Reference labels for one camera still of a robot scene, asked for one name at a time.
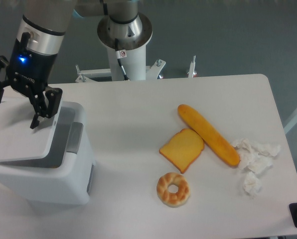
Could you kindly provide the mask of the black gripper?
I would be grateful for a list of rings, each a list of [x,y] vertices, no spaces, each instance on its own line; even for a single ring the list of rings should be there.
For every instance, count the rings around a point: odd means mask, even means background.
[[[30,125],[34,129],[39,126],[39,117],[50,119],[57,114],[63,91],[47,87],[57,55],[45,55],[29,49],[30,39],[31,34],[24,32],[20,40],[15,41],[10,62],[5,56],[0,56],[0,72],[8,67],[11,87],[29,98],[35,111]],[[8,80],[0,80],[0,103],[4,88],[9,85]]]

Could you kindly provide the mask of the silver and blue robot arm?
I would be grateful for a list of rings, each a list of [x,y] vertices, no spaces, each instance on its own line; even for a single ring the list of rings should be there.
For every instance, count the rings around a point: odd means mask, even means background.
[[[11,57],[0,56],[0,103],[8,86],[27,97],[35,112],[31,128],[58,112],[62,90],[50,87],[48,78],[73,13],[103,16],[98,35],[115,51],[144,41],[144,17],[135,0],[27,1]]]

